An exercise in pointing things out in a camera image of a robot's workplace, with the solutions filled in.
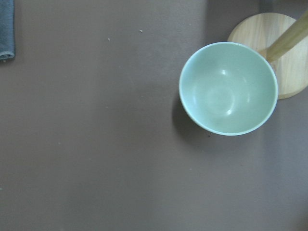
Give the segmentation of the wooden cup stand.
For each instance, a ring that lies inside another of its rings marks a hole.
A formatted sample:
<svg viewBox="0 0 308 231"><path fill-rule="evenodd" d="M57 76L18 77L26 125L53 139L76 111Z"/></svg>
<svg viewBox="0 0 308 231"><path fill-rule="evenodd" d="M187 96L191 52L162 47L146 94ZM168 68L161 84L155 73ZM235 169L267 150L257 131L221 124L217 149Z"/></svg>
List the wooden cup stand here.
<svg viewBox="0 0 308 231"><path fill-rule="evenodd" d="M308 86L308 13L299 19L281 13L259 13L241 21L228 37L250 47L271 65L278 98L292 97Z"/></svg>

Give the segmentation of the grey folded cloth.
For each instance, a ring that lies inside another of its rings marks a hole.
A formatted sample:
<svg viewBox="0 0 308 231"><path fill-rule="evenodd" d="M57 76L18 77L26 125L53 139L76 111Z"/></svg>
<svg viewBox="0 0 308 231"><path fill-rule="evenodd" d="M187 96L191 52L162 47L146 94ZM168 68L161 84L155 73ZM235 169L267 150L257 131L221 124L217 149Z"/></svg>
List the grey folded cloth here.
<svg viewBox="0 0 308 231"><path fill-rule="evenodd" d="M15 57L14 1L0 1L0 60Z"/></svg>

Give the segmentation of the green bowl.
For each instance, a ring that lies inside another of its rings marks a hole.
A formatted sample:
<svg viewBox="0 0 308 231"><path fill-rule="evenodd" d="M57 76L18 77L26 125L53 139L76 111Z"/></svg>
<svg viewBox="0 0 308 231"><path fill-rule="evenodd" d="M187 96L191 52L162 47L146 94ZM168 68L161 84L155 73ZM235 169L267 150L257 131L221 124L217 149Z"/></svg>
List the green bowl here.
<svg viewBox="0 0 308 231"><path fill-rule="evenodd" d="M268 61L234 42L196 51L179 78L179 97L188 117L215 134L238 136L261 127L278 100L278 82Z"/></svg>

